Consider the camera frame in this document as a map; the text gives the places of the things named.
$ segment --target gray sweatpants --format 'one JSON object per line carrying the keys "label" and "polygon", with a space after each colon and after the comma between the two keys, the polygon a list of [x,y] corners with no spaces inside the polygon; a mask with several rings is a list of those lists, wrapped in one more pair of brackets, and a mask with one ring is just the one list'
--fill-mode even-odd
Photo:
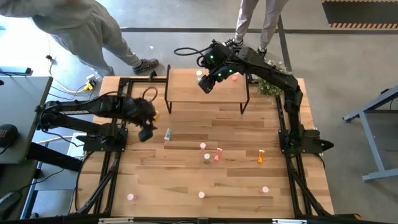
{"label": "gray sweatpants", "polygon": [[103,47],[132,67],[141,65],[141,60],[123,39],[118,23],[98,2],[94,3],[91,16],[84,24],[52,37],[101,77],[114,74],[104,60]]}
{"label": "gray sweatpants", "polygon": [[[260,48],[266,49],[272,36],[275,34],[279,16],[288,0],[267,0],[266,18],[262,25]],[[236,24],[236,42],[243,40],[249,29],[250,21],[259,0],[242,0],[239,10],[238,23]]]}

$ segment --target sneaker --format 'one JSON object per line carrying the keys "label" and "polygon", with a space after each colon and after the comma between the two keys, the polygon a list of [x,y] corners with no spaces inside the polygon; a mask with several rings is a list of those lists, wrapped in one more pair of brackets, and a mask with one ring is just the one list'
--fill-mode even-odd
{"label": "sneaker", "polygon": [[133,68],[133,71],[135,74],[148,71],[152,68],[155,68],[156,66],[159,65],[159,61],[156,58],[152,59],[141,59],[141,65],[139,67]]}
{"label": "sneaker", "polygon": [[267,54],[267,49],[260,49],[260,48],[258,48],[258,49],[257,49],[257,54],[259,54],[262,58],[265,58],[265,57],[266,57],[266,54]]}
{"label": "sneaker", "polygon": [[235,39],[235,37],[234,37],[234,38],[232,38],[232,41],[234,42],[234,45],[235,45],[236,47],[240,47],[240,46],[243,45],[243,39],[242,39],[240,42],[236,42],[236,39]]}

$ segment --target person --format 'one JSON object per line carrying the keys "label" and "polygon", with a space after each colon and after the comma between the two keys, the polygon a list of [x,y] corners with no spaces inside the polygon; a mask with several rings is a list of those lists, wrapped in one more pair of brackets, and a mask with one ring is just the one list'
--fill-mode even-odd
{"label": "person", "polygon": [[[267,0],[266,2],[266,18],[262,25],[260,46],[257,49],[258,54],[263,58],[266,56],[267,46],[272,36],[275,34],[279,16],[287,1],[288,0]],[[238,23],[236,24],[236,33],[233,39],[236,46],[243,44],[243,37],[249,29],[253,11],[258,2],[259,0],[242,0],[241,2]]]}
{"label": "person", "polygon": [[114,75],[102,48],[132,66],[135,74],[159,64],[132,53],[116,20],[95,0],[0,0],[0,14],[31,17],[39,29],[101,77]]}

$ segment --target wooden table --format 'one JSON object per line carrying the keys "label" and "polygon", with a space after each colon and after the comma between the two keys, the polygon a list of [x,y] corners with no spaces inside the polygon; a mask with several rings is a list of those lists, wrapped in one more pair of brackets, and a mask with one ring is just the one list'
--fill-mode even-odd
{"label": "wooden table", "polygon": [[[120,77],[105,77],[101,93],[118,89]],[[301,120],[313,128],[305,85]],[[277,132],[279,119],[275,99],[249,86],[251,102],[241,115],[232,103],[178,103],[168,114],[164,103],[164,83],[135,83],[133,97],[148,86],[155,86],[159,95],[154,101],[160,119],[154,137],[139,142],[139,129],[129,125],[129,138],[123,152],[116,183],[113,217],[223,217],[223,218],[292,218],[292,199],[285,157],[280,153]],[[96,123],[109,119],[95,117]],[[167,128],[173,130],[170,141],[164,140]],[[219,162],[203,163],[199,144],[214,158],[217,147],[223,149]],[[260,149],[264,162],[257,163]],[[80,206],[93,193],[103,162],[103,152],[95,152],[87,160],[80,176]],[[333,213],[328,183],[322,162],[314,155],[303,154],[307,184],[317,200]],[[267,186],[269,192],[260,193]],[[200,199],[199,192],[206,197]],[[138,196],[127,200],[128,194]],[[298,190],[304,211],[301,190]]]}
{"label": "wooden table", "polygon": [[197,71],[208,74],[206,69],[167,68],[166,105],[169,113],[173,103],[239,103],[243,114],[249,103],[248,80],[236,74],[236,80],[228,78],[216,83],[214,89],[206,94],[198,86]]}

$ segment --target concrete floor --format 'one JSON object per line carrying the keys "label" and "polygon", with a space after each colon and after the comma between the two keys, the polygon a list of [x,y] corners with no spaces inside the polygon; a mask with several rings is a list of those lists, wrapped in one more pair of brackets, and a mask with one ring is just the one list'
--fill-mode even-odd
{"label": "concrete floor", "polygon": [[[234,28],[240,0],[119,0],[100,1],[121,27]],[[255,11],[251,28],[260,28],[265,1]],[[282,13],[285,29],[329,29],[320,1],[291,0]],[[48,43],[45,34],[28,20],[7,19],[12,29],[0,36],[2,64],[29,66],[35,75],[47,74]],[[233,33],[124,33],[132,50],[140,57],[157,57],[160,75],[167,64],[196,67],[195,57],[178,57],[177,47],[207,47],[212,39],[225,40]],[[364,183],[362,174],[376,171],[362,124],[345,124],[341,117],[398,83],[396,35],[286,35],[290,61],[296,77],[304,78],[314,122],[322,138],[335,143],[325,153],[326,174],[336,213],[359,213],[365,220],[397,223],[398,177]],[[248,34],[246,45],[257,47],[259,34]],[[51,53],[58,65],[53,74],[70,89],[83,84],[91,70],[50,40]],[[269,52],[282,58],[279,36]],[[106,61],[117,75],[132,75],[131,68],[104,50]],[[57,90],[51,93],[63,96]],[[70,134],[70,130],[59,130]],[[47,139],[43,133],[35,141]],[[391,166],[398,167],[398,153],[389,152]],[[40,192],[34,211],[42,216],[66,214],[72,191]]]}

